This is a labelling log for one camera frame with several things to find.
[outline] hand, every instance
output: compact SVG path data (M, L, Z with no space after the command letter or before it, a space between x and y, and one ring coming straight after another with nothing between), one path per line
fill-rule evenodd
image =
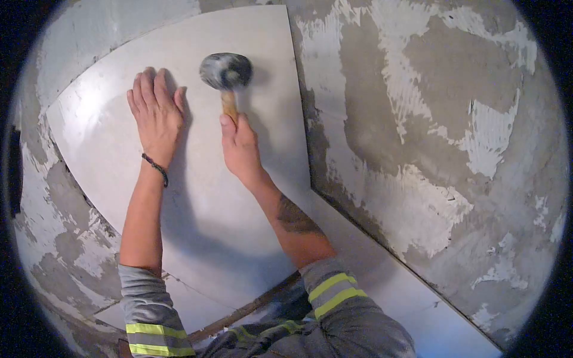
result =
M171 98L165 83L165 68L153 75L147 67L135 77L134 88L127 91L131 113L138 124L143 152L157 165L169 168L183 128L183 87Z
M257 134L249 126L246 114L240 113L237 126L231 117L221 115L225 164L250 191L269 178L261 165Z

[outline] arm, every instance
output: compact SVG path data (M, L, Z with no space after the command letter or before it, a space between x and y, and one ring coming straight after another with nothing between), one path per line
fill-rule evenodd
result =
M263 169L257 135L245 114L239 115L237 126L226 115L222 115L220 121L227 167L257 199L293 264L301 269L315 261L334 257L336 252L318 225L281 193Z
M261 166L257 135L241 114L235 127L220 117L229 170L253 193L285 253L299 269L314 315L337 357L415 358L410 335L385 315L352 274L320 228L274 185Z
M161 69L154 79L152 69L147 68L136 76L127 100L138 125L143 152L167 170L183 127L183 89L177 89L172 99L165 83L165 70ZM159 223L162 196L161 173L142 159L127 208L119 262L147 269L158 277L163 253Z
M143 152L167 170L183 126L183 89L177 89L172 99L165 70L159 70L154 78L152 69L147 68L136 76L127 100ZM118 265L125 331L136 358L195 355L161 279L162 196L162 174L142 160L121 235Z

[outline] fingers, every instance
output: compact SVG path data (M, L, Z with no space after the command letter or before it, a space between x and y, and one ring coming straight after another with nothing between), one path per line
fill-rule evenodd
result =
M185 108L185 90L185 87L179 87L173 95L175 106L181 112L181 114L183 114L183 109Z
M157 99L155 98L155 93L153 92L153 68L147 67L143 71L140 81L142 96L147 108L153 108L158 106Z
M249 126L249 118L244 113L239 113L239 117L237 118L237 132L242 132L245 129L251 129Z
M257 134L249 125L249 118L244 113L239 113L237 118L237 136L246 141L256 141Z
M135 105L138 107L139 111L147 109L147 106L146 106L145 101L143 100L143 96L142 96L141 76L142 76L141 73L138 73L135 76L134 89L133 89L134 102L135 102Z
M221 122L223 146L235 144L235 134L237 133L237 128L235 127L231 117L228 115L221 115L219 117L219 122Z
M130 89L127 91L127 103L129 103L129 109L131 109L131 114L137 119L137 114L139 113L138 106L135 104L134 90Z
M171 107L173 105L173 100L169 96L167 83L165 82L165 68L160 69L157 76L155 76L153 93L160 107Z

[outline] reflective stripe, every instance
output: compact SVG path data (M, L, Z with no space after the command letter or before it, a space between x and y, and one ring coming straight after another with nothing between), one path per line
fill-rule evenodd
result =
M280 324L278 326L274 326L271 328L268 328L264 331L262 331L261 333L259 333L258 337L265 337L265 336L269 336L269 335L273 335L275 333L277 333L277 331L279 331L280 329L285 329L289 335L294 334L296 331L300 330L303 326L296 324L294 321L286 321L283 324Z
M148 324L148 323L126 324L125 331L127 333L148 333L150 335L187 338L187 333L185 333L184 329L178 331L176 329L165 327L158 324Z
M284 328L286 328L286 330L290 334L294 334L296 331L298 331L303 327L300 324L296 324L294 321L286 321L283 324L281 324L281 326L284 326Z
M231 328L231 329L229 329L229 332L235 333L238 341L244 341L247 338L251 338L251 339L257 338L257 336L252 335L251 333L247 332L247 330L243 326L237 326L235 328Z
M239 331L241 331L241 332L243 333L243 335L244 335L245 337L248 337L248 338L257 338L257 336L252 335L252 334L250 334L249 332L247 332L247 330L246 330L245 327L243 327L243 326L238 326L237 328L239 329Z
M160 345L170 348L191 347L187 337L177 338L162 335L150 335L149 333L127 333L127 339L131 344Z
M346 280L335 283L312 301L312 307L317 309L318 307L333 299L340 292L349 288L358 289L358 287Z
M367 295L362 290L357 290L354 287L346 289L346 290L338 293L336 296L334 296L332 299L330 299L324 305L315 309L316 318L320 318L320 316L325 315L328 311L330 311L334 307L338 306L344 300L347 300L347 299L349 299L351 297L355 297L355 296L367 297Z
M195 355L193 348L169 348L160 345L130 344L129 349L131 353L160 357L186 357Z
M356 279L354 277L348 276L345 273L339 273L338 275L334 275L331 278L324 280L323 283L318 285L312 292L308 295L308 301L312 303L312 301L320 296L322 292L326 291L330 287L334 286L336 283L340 281L350 281L351 283L355 284Z

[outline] fingernail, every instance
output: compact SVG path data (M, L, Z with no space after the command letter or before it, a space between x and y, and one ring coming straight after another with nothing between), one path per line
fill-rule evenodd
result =
M219 117L219 122L221 122L221 125L228 125L230 120L231 118L229 116L221 115Z

